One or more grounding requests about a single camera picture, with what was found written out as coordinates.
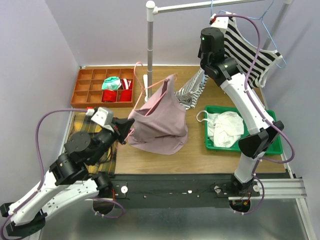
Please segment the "mauve tank top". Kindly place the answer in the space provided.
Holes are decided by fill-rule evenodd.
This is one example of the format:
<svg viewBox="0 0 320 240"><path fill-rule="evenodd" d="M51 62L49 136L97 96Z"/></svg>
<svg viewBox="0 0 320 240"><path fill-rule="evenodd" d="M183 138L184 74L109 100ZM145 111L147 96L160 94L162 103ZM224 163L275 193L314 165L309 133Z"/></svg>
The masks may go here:
<svg viewBox="0 0 320 240"><path fill-rule="evenodd" d="M127 141L130 146L161 155L177 153L188 140L186 108L175 95L174 74L162 81L162 85L140 108L129 114L134 119Z"/></svg>

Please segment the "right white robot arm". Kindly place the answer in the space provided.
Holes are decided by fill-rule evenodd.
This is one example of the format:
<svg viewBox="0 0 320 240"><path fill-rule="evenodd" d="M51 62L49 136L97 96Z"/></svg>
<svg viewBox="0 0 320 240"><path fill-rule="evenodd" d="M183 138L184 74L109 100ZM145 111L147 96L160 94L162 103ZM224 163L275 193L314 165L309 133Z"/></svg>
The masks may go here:
<svg viewBox="0 0 320 240"><path fill-rule="evenodd" d="M277 139L284 124L274 121L264 110L248 86L240 65L234 58L225 56L224 34L220 29L206 27L201 30L198 57L204 73L232 100L249 133L238 142L240 161L228 184L234 195L241 196L252 185L259 159Z"/></svg>

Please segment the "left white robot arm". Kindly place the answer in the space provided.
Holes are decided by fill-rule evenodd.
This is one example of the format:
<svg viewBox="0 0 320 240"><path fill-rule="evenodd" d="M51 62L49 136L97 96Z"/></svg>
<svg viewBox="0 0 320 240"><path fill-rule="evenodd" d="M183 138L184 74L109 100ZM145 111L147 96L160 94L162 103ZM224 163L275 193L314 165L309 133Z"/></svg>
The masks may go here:
<svg viewBox="0 0 320 240"><path fill-rule="evenodd" d="M87 166L96 164L113 143L124 144L133 123L134 119L115 117L94 137L83 131L75 133L37 186L20 200L1 205L1 215L6 218L2 239L29 237L67 207L82 200L111 196L113 183L109 175L101 171L90 175Z"/></svg>

